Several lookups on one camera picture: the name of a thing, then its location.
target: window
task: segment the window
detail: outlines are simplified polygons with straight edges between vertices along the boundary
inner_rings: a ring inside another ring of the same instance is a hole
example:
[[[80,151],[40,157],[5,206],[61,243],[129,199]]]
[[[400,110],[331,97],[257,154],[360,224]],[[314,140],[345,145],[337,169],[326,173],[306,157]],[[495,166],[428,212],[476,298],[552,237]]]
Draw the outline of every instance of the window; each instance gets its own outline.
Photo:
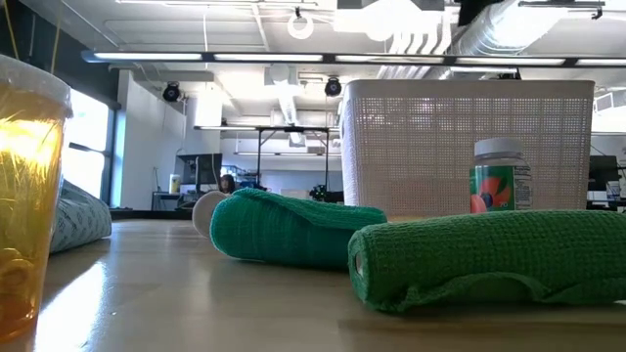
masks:
[[[104,103],[73,89],[70,100],[73,118],[66,125],[64,178],[108,203],[114,114]]]

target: pole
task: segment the pole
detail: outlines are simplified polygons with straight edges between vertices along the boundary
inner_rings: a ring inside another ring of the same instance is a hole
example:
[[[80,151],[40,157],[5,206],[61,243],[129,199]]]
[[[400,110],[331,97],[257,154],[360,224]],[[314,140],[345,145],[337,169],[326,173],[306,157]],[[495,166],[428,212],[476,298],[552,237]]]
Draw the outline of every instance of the pole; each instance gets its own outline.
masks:
[[[329,191],[329,140],[331,138],[331,132],[326,131],[326,192]]]
[[[256,184],[261,186],[261,132],[262,130],[258,130],[258,154],[256,155]]]

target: bottle label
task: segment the bottle label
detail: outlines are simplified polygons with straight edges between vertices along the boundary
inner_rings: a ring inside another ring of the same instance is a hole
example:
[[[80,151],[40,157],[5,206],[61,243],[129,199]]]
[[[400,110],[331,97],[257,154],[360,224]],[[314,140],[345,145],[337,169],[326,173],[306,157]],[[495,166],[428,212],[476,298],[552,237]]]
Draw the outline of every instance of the bottle label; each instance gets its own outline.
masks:
[[[528,166],[476,166],[470,172],[471,212],[530,209],[531,181]]]

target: wooden table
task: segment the wooden table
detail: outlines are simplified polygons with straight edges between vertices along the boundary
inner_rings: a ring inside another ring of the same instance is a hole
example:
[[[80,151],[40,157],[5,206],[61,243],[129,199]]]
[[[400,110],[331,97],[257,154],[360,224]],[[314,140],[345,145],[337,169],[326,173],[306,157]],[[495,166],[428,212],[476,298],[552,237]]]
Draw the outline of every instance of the wooden table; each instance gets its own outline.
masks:
[[[625,351],[626,307],[364,307],[345,273],[225,257],[189,222],[126,221],[50,258],[36,336],[0,351]]]

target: security camera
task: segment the security camera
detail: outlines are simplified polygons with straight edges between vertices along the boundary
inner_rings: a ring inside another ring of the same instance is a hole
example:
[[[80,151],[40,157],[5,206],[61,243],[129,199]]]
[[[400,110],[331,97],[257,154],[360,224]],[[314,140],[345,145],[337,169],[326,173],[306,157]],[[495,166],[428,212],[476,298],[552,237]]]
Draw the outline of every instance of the security camera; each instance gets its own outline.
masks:
[[[167,82],[167,87],[163,91],[163,98],[168,103],[176,103],[181,100],[183,97],[180,92],[180,83],[179,82]]]
[[[326,93],[328,97],[336,97],[341,94],[341,84],[339,83],[339,78],[329,78],[329,81],[326,83],[326,88],[324,88],[324,93]]]

